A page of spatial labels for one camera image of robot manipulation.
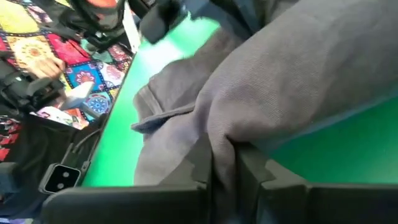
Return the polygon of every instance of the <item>floral patterned cloth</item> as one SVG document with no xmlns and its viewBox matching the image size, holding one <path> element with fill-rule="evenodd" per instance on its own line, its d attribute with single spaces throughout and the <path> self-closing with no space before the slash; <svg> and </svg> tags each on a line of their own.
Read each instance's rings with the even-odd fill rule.
<svg viewBox="0 0 398 224">
<path fill-rule="evenodd" d="M 51 19 L 30 0 L 0 0 L 0 4 L 0 50 L 14 52 L 9 59 L 11 63 L 24 69 L 28 61 L 35 57 L 54 55 L 67 65 L 61 77 L 66 91 L 83 82 L 93 81 L 93 94 L 88 97 L 86 104 L 98 113 L 110 110 L 131 63 L 130 56 L 114 45 L 101 55 L 91 57 L 76 42 L 62 42 L 58 35 L 40 29 L 39 23 Z M 80 113 L 84 119 L 92 119 Z"/>
</svg>

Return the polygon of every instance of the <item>gray hoodie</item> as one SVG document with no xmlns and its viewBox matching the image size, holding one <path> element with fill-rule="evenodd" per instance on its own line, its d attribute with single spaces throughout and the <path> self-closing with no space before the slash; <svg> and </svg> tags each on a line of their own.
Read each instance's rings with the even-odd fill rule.
<svg viewBox="0 0 398 224">
<path fill-rule="evenodd" d="M 396 0 L 301 0 L 239 47 L 219 31 L 135 97 L 133 129 L 145 134 L 135 183 L 158 184 L 208 133 L 217 212 L 229 218 L 233 142 L 289 138 L 396 92 L 397 10 Z"/>
</svg>

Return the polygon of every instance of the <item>green cutting mat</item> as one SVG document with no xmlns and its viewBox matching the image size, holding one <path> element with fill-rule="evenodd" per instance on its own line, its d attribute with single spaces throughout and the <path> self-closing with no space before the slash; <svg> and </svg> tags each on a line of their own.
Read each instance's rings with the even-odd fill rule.
<svg viewBox="0 0 398 224">
<path fill-rule="evenodd" d="M 131 130 L 138 122 L 132 99 L 149 78 L 168 63 L 189 57 L 201 47 L 218 24 L 185 19 L 156 45 L 143 42 L 116 99 L 84 186 L 131 186 L 143 146 L 142 135 Z"/>
<path fill-rule="evenodd" d="M 192 55 L 218 25 L 186 20 L 157 45 L 144 42 L 121 88 L 85 186 L 133 185 L 142 135 L 135 93 L 169 62 Z M 398 183 L 398 99 L 284 144 L 273 157 L 314 182 Z"/>
</svg>

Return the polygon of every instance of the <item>pocket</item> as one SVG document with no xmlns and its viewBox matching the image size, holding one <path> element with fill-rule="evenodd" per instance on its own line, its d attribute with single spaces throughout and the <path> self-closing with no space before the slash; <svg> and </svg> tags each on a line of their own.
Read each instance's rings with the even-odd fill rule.
<svg viewBox="0 0 398 224">
<path fill-rule="evenodd" d="M 157 98 L 149 88 L 149 84 L 142 87 L 133 99 L 134 107 L 138 112 L 139 121 L 145 120 L 156 114 L 162 114 L 163 109 Z"/>
<path fill-rule="evenodd" d="M 136 124 L 132 124 L 131 129 L 142 134 L 150 134 L 156 131 L 158 128 L 160 128 L 168 119 L 174 116 L 183 115 L 192 112 L 194 108 L 195 108 L 195 103 L 190 103 L 188 105 L 182 106 L 180 108 L 168 112 L 155 114 L 153 116 L 148 116 L 144 118 L 142 121 Z"/>
</svg>

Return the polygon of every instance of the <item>finger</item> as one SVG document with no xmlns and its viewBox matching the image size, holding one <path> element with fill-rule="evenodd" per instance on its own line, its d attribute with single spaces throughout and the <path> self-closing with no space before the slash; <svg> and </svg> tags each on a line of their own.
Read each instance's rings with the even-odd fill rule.
<svg viewBox="0 0 398 224">
<path fill-rule="evenodd" d="M 47 77 L 50 78 L 56 78 L 57 77 L 57 71 L 54 71 L 51 67 L 47 65 L 48 63 L 46 60 L 40 60 L 36 63 L 36 68 L 43 71 Z"/>
<path fill-rule="evenodd" d="M 41 69 L 38 67 L 29 67 L 28 71 L 32 74 L 34 74 L 37 78 L 45 78 L 48 77 L 48 75 L 43 72 Z"/>
<path fill-rule="evenodd" d="M 55 64 L 58 66 L 58 68 L 61 71 L 64 71 L 65 69 L 65 62 L 57 57 L 52 57 L 52 60 L 55 62 Z"/>
<path fill-rule="evenodd" d="M 45 65 L 53 71 L 53 76 L 52 78 L 58 78 L 59 75 L 62 73 L 60 68 L 55 64 L 55 62 L 51 58 L 46 58 L 45 59 Z"/>
</svg>

